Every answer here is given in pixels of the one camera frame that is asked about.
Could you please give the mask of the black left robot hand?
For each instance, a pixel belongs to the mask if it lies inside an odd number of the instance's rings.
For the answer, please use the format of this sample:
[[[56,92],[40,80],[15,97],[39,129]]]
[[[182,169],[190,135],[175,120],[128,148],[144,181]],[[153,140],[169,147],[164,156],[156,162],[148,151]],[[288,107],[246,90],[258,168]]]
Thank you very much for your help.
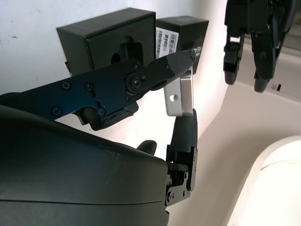
[[[251,36],[255,64],[254,90],[262,93],[273,79],[285,37],[291,29],[298,0],[229,0],[225,22],[227,39],[224,47],[225,82],[236,81],[243,54],[245,35]]]

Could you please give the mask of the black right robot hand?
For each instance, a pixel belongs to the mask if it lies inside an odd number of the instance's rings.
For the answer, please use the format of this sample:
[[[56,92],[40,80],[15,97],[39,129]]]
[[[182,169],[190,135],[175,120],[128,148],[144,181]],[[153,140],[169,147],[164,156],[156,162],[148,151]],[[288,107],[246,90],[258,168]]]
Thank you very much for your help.
[[[166,159],[57,121],[76,115],[95,131],[138,111],[137,101],[185,74],[189,49],[109,65],[0,97],[0,223],[3,226],[166,226],[166,208],[190,197],[197,114],[175,119]]]

